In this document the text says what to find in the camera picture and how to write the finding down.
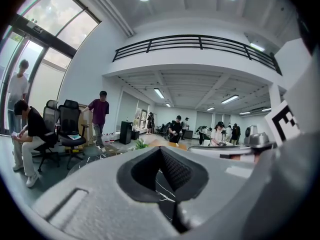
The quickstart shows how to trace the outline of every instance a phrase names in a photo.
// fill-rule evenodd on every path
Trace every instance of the cap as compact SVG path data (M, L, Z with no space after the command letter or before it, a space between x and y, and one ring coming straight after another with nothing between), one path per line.
M218 122L217 125L220 126L220 127L225 127L224 122L221 122L221 121Z

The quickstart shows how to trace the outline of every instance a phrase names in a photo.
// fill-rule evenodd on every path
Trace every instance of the black railing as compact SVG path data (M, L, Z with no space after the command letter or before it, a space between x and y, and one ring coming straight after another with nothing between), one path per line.
M112 62L131 55L174 48L211 49L237 54L251 61L260 62L281 75L280 68L273 54L268 55L249 45L227 38L199 34L168 35L136 42L117 49Z

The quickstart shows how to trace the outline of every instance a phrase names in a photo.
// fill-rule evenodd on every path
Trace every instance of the purple t-shirt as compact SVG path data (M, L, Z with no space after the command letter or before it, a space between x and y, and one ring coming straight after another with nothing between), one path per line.
M103 125L106 122L106 114L109 114L109 103L102 102L100 99L95 99L89 104L89 109L93 109L92 123Z

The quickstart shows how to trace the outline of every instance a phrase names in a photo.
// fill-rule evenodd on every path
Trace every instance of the gray floor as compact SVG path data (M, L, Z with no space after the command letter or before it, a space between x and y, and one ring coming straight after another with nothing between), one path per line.
M158 139L162 140L161 136L156 136L154 134L147 135L142 134L140 139L143 139L147 144L152 141ZM181 140L179 143L183 143L187 148L190 146L196 146L199 143L197 139L186 139ZM113 145L121 150L130 150L135 146L135 141L132 140L131 143L124 145L116 141ZM0 172L1 176L6 183L7 188L11 192L12 197L15 199L22 200L28 206L31 206L38 197L41 196L47 189L63 180L67 174L67 161L68 157L62 157L60 161L60 167L57 167L56 163L51 160L46 160L41 169L42 173L39 174L39 179L35 183L32 188L26 187L27 177L23 170L14 172L12 167L14 166L14 158L12 155L13 144L11 138L8 136L0 136ZM82 156L84 159L100 154L101 152L94 146L87 146L84 148L85 156ZM41 158L34 158L33 164L34 169L37 170L39 164L41 162ZM78 159L73 158L70 163L70 167L72 168L80 161Z

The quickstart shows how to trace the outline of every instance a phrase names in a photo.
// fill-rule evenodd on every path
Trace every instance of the bottle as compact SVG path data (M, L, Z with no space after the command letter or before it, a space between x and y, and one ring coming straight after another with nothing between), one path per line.
M111 143L114 143L114 142L115 142L115 135L114 135L113 132L111 133L111 136L110 136L110 142L111 142Z
M104 141L104 142L105 142L106 144L109 144L109 140L110 140L110 139L109 139L109 134L107 133L106 136L105 136L105 141Z

